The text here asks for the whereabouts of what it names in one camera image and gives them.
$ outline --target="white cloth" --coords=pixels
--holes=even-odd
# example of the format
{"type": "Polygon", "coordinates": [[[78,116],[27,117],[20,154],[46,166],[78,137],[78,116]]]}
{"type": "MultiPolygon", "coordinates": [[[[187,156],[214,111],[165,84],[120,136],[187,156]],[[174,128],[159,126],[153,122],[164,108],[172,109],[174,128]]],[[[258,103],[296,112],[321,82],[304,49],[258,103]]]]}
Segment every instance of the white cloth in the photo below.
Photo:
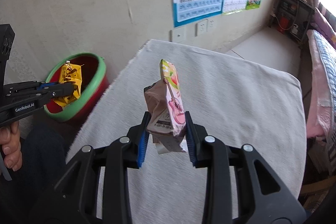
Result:
{"type": "MultiPolygon", "coordinates": [[[[160,79],[161,59],[176,66],[184,109],[193,122],[226,145],[252,144],[297,197],[306,157],[299,81],[286,72],[171,42],[144,45],[97,103],[67,160],[83,145],[107,146],[141,123],[147,110],[143,89],[160,79]]],[[[158,155],[149,141],[142,168],[129,169],[128,182],[133,223],[202,222],[206,170],[193,168],[187,153],[158,155]]],[[[235,191],[232,198],[236,203],[235,191]]]]}

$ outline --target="electrical outlet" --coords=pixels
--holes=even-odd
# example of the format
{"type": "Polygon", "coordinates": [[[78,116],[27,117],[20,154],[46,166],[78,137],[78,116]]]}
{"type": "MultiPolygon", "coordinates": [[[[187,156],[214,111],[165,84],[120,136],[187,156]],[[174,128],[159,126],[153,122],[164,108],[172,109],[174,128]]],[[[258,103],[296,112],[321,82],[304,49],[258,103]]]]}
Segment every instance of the electrical outlet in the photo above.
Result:
{"type": "Polygon", "coordinates": [[[202,20],[199,23],[197,23],[197,32],[196,35],[199,36],[202,33],[206,33],[208,28],[208,20],[202,20]]]}
{"type": "Polygon", "coordinates": [[[212,32],[217,27],[217,18],[209,18],[208,19],[208,32],[212,32]]]}
{"type": "Polygon", "coordinates": [[[171,41],[180,43],[186,39],[186,27],[179,27],[171,30],[171,41]]]}

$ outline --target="red bucket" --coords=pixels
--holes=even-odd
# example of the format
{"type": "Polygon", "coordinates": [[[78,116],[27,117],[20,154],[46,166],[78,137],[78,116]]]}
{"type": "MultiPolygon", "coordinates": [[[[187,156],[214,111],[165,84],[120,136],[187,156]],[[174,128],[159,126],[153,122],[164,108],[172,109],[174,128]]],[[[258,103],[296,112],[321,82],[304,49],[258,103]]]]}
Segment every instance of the red bucket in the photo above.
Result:
{"type": "Polygon", "coordinates": [[[58,122],[83,122],[109,86],[106,65],[104,59],[98,55],[87,52],[75,54],[53,68],[46,79],[47,83],[58,81],[61,67],[67,60],[72,64],[83,65],[81,96],[63,108],[51,100],[44,106],[44,110],[58,122]]]}
{"type": "Polygon", "coordinates": [[[284,29],[288,28],[288,24],[289,24],[289,19],[285,18],[285,17],[281,17],[280,23],[279,23],[279,26],[278,26],[278,31],[281,32],[281,33],[284,33],[285,32],[284,29]]]}

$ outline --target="strawberry illustration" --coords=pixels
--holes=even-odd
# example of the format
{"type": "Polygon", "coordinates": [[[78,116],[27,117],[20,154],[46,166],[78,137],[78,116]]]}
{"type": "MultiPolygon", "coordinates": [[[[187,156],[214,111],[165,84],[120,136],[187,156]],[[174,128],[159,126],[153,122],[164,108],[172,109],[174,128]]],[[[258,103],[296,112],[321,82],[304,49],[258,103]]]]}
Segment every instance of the strawberry illustration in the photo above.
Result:
{"type": "Polygon", "coordinates": [[[173,82],[175,85],[177,85],[177,83],[178,83],[179,81],[177,80],[176,75],[172,75],[170,78],[171,78],[172,82],[173,82]]]}

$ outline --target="snack wrapper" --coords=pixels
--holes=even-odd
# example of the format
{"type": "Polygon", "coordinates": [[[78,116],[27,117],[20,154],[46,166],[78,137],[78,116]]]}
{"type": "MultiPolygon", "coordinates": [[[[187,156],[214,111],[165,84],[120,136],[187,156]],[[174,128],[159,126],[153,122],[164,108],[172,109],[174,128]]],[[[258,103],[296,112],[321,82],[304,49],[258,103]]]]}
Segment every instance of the snack wrapper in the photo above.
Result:
{"type": "Polygon", "coordinates": [[[54,98],[54,102],[61,107],[65,107],[69,103],[76,101],[81,95],[82,85],[82,67],[80,65],[71,64],[67,61],[61,67],[61,73],[59,74],[59,83],[71,82],[75,86],[75,91],[70,96],[54,98]]]}
{"type": "Polygon", "coordinates": [[[148,111],[152,115],[147,131],[152,134],[159,154],[187,152],[185,115],[176,68],[162,59],[160,74],[159,81],[144,89],[148,111]]]}

